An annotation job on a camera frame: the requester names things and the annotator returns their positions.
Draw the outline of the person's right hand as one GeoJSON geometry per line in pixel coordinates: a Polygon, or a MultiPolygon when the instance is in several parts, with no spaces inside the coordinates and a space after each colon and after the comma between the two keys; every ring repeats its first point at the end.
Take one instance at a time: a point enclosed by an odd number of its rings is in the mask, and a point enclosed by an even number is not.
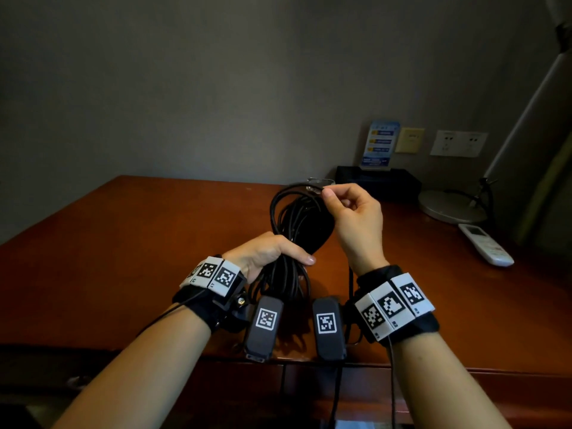
{"type": "Polygon", "coordinates": [[[335,192],[347,202],[347,211],[333,218],[340,245],[353,272],[362,276],[388,266],[383,252],[380,203],[357,184],[332,185],[322,192],[335,192]]]}

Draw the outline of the person's left hand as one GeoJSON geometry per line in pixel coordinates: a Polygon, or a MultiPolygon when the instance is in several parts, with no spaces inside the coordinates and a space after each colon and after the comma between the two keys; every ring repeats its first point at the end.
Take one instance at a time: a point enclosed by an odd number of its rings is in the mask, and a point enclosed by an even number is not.
{"type": "Polygon", "coordinates": [[[247,283],[251,284],[256,281],[264,266],[279,258],[276,249],[277,238],[285,237],[268,231],[225,252],[222,258],[238,266],[247,283]]]}

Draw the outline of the person's right forearm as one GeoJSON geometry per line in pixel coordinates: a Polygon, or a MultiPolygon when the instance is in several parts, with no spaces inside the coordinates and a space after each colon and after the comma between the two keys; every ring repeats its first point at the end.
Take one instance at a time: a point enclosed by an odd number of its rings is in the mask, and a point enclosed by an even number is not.
{"type": "Polygon", "coordinates": [[[392,351],[416,429],[512,429],[438,332],[393,344],[392,351]]]}

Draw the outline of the person's left forearm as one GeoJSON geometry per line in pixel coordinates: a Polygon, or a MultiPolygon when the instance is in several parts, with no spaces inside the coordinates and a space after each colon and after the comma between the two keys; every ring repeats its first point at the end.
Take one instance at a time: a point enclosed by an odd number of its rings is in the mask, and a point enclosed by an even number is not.
{"type": "Polygon", "coordinates": [[[159,429],[210,337],[189,308],[170,312],[105,367],[52,429],[159,429]]]}

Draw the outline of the black box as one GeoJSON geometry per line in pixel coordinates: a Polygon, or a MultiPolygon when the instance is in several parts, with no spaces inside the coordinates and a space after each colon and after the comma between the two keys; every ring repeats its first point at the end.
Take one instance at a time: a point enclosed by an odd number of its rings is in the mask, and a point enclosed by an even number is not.
{"type": "Polygon", "coordinates": [[[338,166],[335,182],[357,184],[380,202],[415,203],[422,183],[403,169],[363,170],[357,166],[338,166]]]}

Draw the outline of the blue info sign card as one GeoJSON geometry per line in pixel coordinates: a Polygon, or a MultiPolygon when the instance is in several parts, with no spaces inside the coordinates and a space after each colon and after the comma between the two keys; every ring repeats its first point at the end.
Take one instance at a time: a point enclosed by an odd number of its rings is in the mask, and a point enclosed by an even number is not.
{"type": "Polygon", "coordinates": [[[369,125],[363,155],[362,170],[390,169],[390,160],[399,136],[401,124],[397,121],[375,120],[369,125]]]}

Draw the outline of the black wristband with marker tags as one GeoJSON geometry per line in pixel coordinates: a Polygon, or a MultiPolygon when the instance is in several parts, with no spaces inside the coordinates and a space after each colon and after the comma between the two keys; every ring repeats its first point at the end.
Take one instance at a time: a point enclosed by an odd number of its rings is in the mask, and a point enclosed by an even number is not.
{"type": "Polygon", "coordinates": [[[247,279],[240,268],[221,256],[202,260],[172,298],[201,318],[211,332],[239,333],[249,320],[247,279]]]}
{"type": "Polygon", "coordinates": [[[344,315],[369,343],[378,342],[389,349],[418,335],[440,331],[435,307],[411,274],[399,266],[374,269],[358,277],[357,284],[344,315]]]}

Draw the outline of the white desk lamp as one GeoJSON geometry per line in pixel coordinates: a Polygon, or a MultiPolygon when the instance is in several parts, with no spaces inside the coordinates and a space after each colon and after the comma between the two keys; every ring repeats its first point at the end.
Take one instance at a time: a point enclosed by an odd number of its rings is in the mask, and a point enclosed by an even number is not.
{"type": "Polygon", "coordinates": [[[471,195],[455,189],[444,191],[425,190],[418,196],[420,208],[425,214],[444,223],[455,225],[459,223],[482,223],[493,215],[491,185],[494,183],[492,179],[494,171],[517,135],[524,132],[526,123],[533,120],[533,113],[540,108],[542,99],[548,97],[548,91],[554,85],[559,71],[563,69],[566,62],[572,60],[572,0],[545,1],[555,26],[559,54],[526,104],[525,109],[489,164],[484,175],[480,178],[478,193],[471,195]]]}

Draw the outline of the white remote control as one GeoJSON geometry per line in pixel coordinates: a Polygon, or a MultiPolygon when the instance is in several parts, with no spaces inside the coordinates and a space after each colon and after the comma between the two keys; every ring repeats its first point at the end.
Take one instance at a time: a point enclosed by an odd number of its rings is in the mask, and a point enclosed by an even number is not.
{"type": "Polygon", "coordinates": [[[459,223],[458,228],[489,264],[502,268],[514,265],[514,260],[508,252],[480,226],[459,223]]]}

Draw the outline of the olive curtain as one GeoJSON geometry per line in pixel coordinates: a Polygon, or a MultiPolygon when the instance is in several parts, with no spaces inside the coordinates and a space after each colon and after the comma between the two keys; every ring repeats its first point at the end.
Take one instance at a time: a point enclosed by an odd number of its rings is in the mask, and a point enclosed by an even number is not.
{"type": "Polygon", "coordinates": [[[572,131],[537,183],[514,240],[572,259],[572,131]]]}

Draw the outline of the yellow wall switch plate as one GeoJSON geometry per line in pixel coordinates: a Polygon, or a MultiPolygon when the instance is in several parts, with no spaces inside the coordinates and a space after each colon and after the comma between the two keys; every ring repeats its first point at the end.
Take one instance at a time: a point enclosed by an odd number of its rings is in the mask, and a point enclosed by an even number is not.
{"type": "Polygon", "coordinates": [[[395,153],[417,154],[425,137],[425,128],[401,128],[395,153]]]}

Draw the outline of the white wall socket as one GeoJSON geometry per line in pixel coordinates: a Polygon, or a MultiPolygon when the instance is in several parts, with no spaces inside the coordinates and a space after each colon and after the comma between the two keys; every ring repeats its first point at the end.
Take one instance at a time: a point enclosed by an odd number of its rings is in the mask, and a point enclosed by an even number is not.
{"type": "Polygon", "coordinates": [[[477,158],[488,136],[484,132],[438,130],[430,155],[477,158]]]}

